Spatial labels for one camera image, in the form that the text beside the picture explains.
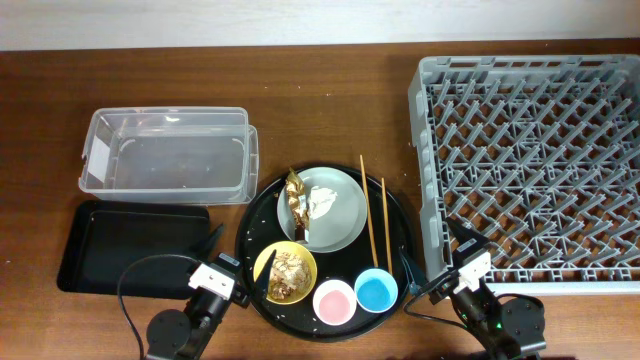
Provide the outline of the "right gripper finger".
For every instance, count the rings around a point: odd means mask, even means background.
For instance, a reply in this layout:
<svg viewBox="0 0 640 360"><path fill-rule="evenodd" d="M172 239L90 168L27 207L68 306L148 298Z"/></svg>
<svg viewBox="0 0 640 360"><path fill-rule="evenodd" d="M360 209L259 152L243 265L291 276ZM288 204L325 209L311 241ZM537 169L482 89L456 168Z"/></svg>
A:
<svg viewBox="0 0 640 360"><path fill-rule="evenodd" d="M411 295L419 295L421 289L428 284L425 273L407 252L406 246L399 247L399 254L408 280Z"/></svg>
<svg viewBox="0 0 640 360"><path fill-rule="evenodd" d="M484 235L470 228L466 228L462 223L453 218L448 217L446 223L450 234L458 241L457 250L482 248L488 244L488 239Z"/></svg>

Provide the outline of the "food scraps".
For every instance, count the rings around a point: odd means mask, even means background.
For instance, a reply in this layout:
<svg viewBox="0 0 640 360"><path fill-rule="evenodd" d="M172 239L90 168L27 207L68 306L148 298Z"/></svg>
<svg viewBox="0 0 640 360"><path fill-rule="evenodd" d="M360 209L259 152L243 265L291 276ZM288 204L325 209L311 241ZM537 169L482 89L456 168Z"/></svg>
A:
<svg viewBox="0 0 640 360"><path fill-rule="evenodd" d="M276 302L289 302L304 295L311 286L309 264L290 252L279 252L272 263L268 296Z"/></svg>

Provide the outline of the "gold foil wrapper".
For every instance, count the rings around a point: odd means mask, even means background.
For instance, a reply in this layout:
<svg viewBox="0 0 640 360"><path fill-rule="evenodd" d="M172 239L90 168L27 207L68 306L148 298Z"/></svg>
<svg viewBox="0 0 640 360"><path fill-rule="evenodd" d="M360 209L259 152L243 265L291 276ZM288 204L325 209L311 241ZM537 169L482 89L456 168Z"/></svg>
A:
<svg viewBox="0 0 640 360"><path fill-rule="evenodd" d="M294 219L294 241L301 245L309 243L309 207L302 178L292 168L285 181L288 207Z"/></svg>

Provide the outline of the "pink cup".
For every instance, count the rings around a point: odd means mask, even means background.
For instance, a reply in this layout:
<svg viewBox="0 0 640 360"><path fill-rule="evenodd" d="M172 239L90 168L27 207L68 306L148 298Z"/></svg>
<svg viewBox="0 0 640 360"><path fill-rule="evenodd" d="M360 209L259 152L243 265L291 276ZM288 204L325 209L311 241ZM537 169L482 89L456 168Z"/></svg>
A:
<svg viewBox="0 0 640 360"><path fill-rule="evenodd" d="M358 307L353 288L337 279L324 281L317 287L312 305L319 320L330 326L346 324Z"/></svg>

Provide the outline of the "grey plate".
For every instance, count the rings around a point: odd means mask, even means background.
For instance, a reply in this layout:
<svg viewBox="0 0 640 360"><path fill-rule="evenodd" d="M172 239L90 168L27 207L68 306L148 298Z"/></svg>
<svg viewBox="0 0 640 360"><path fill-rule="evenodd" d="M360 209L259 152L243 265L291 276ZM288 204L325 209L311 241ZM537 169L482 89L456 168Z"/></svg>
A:
<svg viewBox="0 0 640 360"><path fill-rule="evenodd" d="M311 220L309 243L316 253L331 253L350 245L367 222L366 202L361 186L346 172L332 167L314 167L297 172L305 185L309 207L311 188L319 186L337 192L337 200L323 217ZM288 207L285 185L277 202L277 218L286 237L294 241L294 219Z"/></svg>

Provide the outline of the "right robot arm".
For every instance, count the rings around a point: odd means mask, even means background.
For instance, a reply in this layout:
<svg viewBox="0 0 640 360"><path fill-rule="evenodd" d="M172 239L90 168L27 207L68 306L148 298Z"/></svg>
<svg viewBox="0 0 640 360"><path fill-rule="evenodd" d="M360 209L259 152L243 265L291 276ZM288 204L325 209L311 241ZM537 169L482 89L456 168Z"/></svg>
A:
<svg viewBox="0 0 640 360"><path fill-rule="evenodd" d="M428 280L407 251L400 250L412 295L404 313L466 331L483 346L487 359L537 359L546 348L542 301L523 294L494 294L484 281L491 269L489 239L452 218L446 223L459 245L452 253L453 266L435 279ZM448 298L459 320L413 311L412 305L425 296L433 305Z"/></svg>

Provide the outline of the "yellow bowl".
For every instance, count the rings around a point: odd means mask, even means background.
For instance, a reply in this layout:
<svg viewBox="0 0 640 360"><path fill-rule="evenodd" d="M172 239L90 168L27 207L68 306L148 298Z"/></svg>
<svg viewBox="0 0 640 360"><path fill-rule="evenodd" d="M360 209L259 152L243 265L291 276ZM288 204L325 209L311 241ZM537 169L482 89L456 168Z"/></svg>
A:
<svg viewBox="0 0 640 360"><path fill-rule="evenodd" d="M302 257L308 264L309 267L311 269L311 274L312 274L312 280L311 280L311 286L309 287L309 289L306 291L306 293L302 296L300 296L299 298L289 301L289 302L276 302L272 299L269 298L269 296L266 297L266 299L272 303L278 304L278 305L291 305L291 304L295 304L297 302L300 302L302 299L304 299L305 297L307 297L311 291L313 290L316 280L317 280L317 265L316 265L316 261L315 258L313 257L313 255L302 245L295 243L295 242L291 242L291 241L280 241L280 242L276 242L273 243L269 246L267 246L257 257L254 266L253 266L253 280L255 281L258 277L258 274L260 273L260 271L262 270L264 263L266 262L267 258L269 257L269 255L271 254L271 252L273 250L276 250L277 253L279 252L290 252L290 253L295 253L298 256Z"/></svg>

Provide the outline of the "wooden chopstick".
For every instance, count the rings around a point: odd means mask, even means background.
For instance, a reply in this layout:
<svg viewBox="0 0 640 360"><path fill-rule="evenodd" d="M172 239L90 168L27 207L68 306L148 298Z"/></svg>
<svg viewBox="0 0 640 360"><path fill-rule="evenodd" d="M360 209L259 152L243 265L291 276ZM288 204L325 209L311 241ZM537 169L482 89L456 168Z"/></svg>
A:
<svg viewBox="0 0 640 360"><path fill-rule="evenodd" d="M391 276L393 276L391 237L390 237L390 227L389 227L389 212L388 212L387 189L386 189L385 178L381 178L381 198L382 198L382 204L383 204L383 221L384 221L387 271Z"/></svg>
<svg viewBox="0 0 640 360"><path fill-rule="evenodd" d="M373 228L373 223L372 223L372 215L371 215L371 208L370 208L367 175L366 175L364 159L363 159L363 155L362 154L359 155L359 163L360 163L362 189L363 189L363 194L364 194L365 202L366 202L367 227L368 227L368 234L369 234L369 243L370 243L370 249L371 249L371 256L372 256L373 266L377 268L379 266L379 262L378 262L376 244L375 244L374 228Z"/></svg>

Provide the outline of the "white tissue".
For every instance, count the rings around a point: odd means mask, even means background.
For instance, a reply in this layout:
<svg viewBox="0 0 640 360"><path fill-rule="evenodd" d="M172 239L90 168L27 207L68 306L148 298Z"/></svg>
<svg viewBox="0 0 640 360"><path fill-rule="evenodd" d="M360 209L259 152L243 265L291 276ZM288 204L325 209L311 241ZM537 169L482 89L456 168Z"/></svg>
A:
<svg viewBox="0 0 640 360"><path fill-rule="evenodd" d="M309 197L309 218L316 220L326 215L337 197L337 192L330 188L312 187Z"/></svg>

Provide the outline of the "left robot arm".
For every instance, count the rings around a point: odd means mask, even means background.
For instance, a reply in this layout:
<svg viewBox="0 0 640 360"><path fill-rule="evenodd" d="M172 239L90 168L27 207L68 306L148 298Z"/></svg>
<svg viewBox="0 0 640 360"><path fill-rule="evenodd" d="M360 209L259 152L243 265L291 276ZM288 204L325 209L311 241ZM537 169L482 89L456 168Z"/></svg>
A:
<svg viewBox="0 0 640 360"><path fill-rule="evenodd" d="M267 297L270 270L259 272L254 288L238 283L241 264L220 253L207 263L183 256L191 264L188 286L194 290L184 310L169 309L152 318L146 330L146 359L198 359L229 307L246 308L250 300Z"/></svg>

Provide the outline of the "blue cup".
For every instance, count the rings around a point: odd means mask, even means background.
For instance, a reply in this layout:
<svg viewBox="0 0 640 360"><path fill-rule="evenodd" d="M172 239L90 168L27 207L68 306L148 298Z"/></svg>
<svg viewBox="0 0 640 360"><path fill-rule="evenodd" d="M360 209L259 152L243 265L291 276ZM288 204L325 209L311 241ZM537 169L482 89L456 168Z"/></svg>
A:
<svg viewBox="0 0 640 360"><path fill-rule="evenodd" d="M363 271L356 278L354 290L358 304L370 313L383 313L391 309L399 295L394 277L380 268Z"/></svg>

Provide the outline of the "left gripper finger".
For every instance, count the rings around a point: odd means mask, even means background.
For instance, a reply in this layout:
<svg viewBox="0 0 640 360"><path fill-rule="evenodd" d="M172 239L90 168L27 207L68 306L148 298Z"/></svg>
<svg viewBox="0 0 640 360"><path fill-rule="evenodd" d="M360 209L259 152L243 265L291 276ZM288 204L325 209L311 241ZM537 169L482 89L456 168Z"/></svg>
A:
<svg viewBox="0 0 640 360"><path fill-rule="evenodd" d="M270 273L272 270L273 262L275 260L277 251L273 250L260 273L258 274L257 279L254 281L255 291L254 295L259 299L265 299L268 296L269 292L269 281L270 281Z"/></svg>
<svg viewBox="0 0 640 360"><path fill-rule="evenodd" d="M207 261L224 230L225 224L221 223L206 238L194 243L192 245L193 256L200 261Z"/></svg>

